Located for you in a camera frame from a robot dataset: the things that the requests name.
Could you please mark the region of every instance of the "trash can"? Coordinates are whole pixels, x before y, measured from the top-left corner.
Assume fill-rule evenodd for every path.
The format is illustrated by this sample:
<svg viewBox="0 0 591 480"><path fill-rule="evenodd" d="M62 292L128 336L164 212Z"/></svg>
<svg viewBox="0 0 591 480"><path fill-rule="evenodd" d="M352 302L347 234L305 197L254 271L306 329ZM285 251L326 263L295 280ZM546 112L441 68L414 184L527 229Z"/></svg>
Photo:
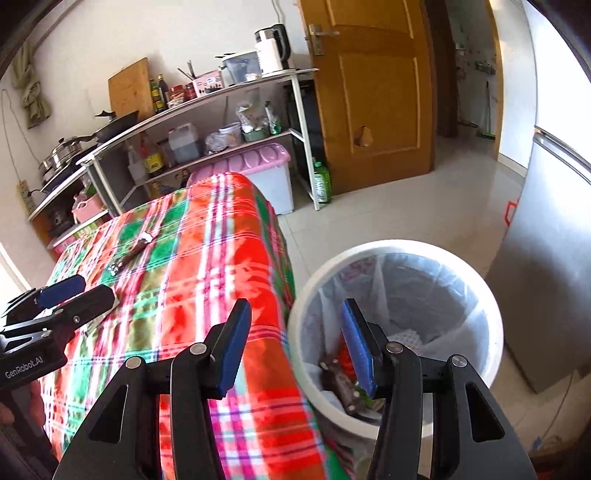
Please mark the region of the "trash can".
<svg viewBox="0 0 591 480"><path fill-rule="evenodd" d="M365 319L388 337L411 338L418 355L447 360L465 356L486 385L503 350L501 314L482 277L457 256L434 245L383 240L353 247L325 263L297 296L288 323L295 377L325 436L371 453L379 427L348 416L322 393L319 361L337 352L340 311L354 298ZM431 395L424 397L423 437L433 434Z"/></svg>

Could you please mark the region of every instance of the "electric kettle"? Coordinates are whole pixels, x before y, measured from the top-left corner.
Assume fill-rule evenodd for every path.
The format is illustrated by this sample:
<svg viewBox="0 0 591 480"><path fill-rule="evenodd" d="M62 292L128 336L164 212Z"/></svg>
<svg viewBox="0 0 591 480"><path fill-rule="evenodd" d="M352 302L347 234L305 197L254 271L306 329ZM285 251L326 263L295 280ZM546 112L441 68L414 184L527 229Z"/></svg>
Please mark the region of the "electric kettle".
<svg viewBox="0 0 591 480"><path fill-rule="evenodd" d="M285 25L278 23L255 33L256 54L263 77L290 70L291 46Z"/></svg>

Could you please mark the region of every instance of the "frying pan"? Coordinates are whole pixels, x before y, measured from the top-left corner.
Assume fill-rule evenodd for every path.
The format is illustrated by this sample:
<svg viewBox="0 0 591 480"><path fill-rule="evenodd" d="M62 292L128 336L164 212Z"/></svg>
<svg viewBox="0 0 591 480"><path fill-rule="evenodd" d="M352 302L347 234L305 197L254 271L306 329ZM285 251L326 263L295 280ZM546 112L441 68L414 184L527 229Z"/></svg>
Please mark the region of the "frying pan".
<svg viewBox="0 0 591 480"><path fill-rule="evenodd" d="M115 112L105 112L103 110L101 113L95 116L110 117L111 121L107 125L97 130L92 135L88 135L86 137L74 137L69 140L66 140L64 144L89 142L94 138L96 138L98 143L108 142L111 138L116 137L119 134L122 134L123 132L134 126L138 122L138 114L139 110L136 110L135 112L131 112L127 115L117 118Z"/></svg>

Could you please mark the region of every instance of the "white trash can rim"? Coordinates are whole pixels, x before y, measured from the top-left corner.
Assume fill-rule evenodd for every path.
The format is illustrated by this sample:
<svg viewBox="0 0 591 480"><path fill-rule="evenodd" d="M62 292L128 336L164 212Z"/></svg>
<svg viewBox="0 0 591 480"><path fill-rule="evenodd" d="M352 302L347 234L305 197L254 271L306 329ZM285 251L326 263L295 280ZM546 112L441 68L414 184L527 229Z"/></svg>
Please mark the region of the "white trash can rim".
<svg viewBox="0 0 591 480"><path fill-rule="evenodd" d="M342 268L370 255L391 253L415 254L426 258L436 259L453 269L470 284L470 287L478 296L479 301L482 302L484 310L487 312L486 318L489 328L489 345L488 355L482 369L481 377L488 387L491 386L492 381L498 372L503 351L503 325L501 312L499 311L492 292L486 285L484 279L470 265L452 253L434 245L413 240L380 240L350 248L331 260L328 260L328 262L322 265L322 267L310 277L302 292L296 297L293 308L291 309L287 326L291 363L294 369L295 378L298 381L300 388L304 391L308 400L312 403L314 408L320 412L320 414L341 428L373 441L378 437L378 426L350 417L343 411L335 408L321 394L311 380L301 356L302 335L300 319L307 311L316 292L328 279L336 275ZM424 425L423 437L432 434L433 424L430 423Z"/></svg>

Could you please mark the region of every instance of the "refrigerator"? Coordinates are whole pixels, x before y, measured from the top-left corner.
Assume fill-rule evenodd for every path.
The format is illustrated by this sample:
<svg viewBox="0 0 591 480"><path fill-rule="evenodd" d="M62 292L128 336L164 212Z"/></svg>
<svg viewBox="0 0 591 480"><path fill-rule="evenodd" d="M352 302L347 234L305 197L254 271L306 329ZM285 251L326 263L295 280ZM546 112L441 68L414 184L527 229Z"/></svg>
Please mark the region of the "refrigerator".
<svg viewBox="0 0 591 480"><path fill-rule="evenodd" d="M548 19L524 7L537 74L534 143L486 281L506 345L541 392L591 361L591 83Z"/></svg>

